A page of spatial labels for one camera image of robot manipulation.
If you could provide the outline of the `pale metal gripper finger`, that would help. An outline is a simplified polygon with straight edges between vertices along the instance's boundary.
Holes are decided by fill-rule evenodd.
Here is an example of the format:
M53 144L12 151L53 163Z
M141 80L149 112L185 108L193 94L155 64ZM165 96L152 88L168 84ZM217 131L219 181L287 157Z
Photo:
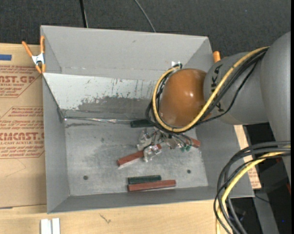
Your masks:
M143 129L138 137L138 144L137 144L137 150L143 151L145 147L150 145L150 135L147 131L147 129Z
M146 147L143 150L143 160L145 162L151 161L154 157L158 156L162 152L162 146L161 145L151 145Z

